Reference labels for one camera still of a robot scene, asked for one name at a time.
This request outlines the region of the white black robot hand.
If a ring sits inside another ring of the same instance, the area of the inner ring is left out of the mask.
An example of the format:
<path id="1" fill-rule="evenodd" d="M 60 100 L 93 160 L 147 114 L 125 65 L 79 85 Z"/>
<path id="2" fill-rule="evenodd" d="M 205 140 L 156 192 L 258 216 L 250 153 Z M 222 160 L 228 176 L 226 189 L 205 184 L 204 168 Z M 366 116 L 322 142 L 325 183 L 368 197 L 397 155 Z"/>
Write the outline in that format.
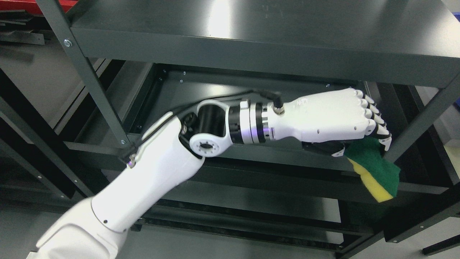
<path id="1" fill-rule="evenodd" d="M 284 103 L 280 114 L 270 102 L 267 121 L 271 140 L 293 137 L 301 142 L 323 143 L 371 136 L 384 151 L 392 142 L 375 101 L 352 87 L 299 97 Z"/>

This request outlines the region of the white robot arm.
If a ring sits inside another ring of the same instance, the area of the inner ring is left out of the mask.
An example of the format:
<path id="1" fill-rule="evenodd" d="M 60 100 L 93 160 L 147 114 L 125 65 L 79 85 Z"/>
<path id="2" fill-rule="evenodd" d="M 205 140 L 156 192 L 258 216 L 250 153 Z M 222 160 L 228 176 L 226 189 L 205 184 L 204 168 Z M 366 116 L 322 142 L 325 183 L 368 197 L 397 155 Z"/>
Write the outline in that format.
<path id="1" fill-rule="evenodd" d="M 128 229 L 170 190 L 190 179 L 206 157 L 233 143 L 260 143 L 263 104 L 229 106 L 220 96 L 179 105 L 125 149 L 126 168 L 93 197 L 70 208 L 36 243 L 28 259 L 115 259 Z"/>

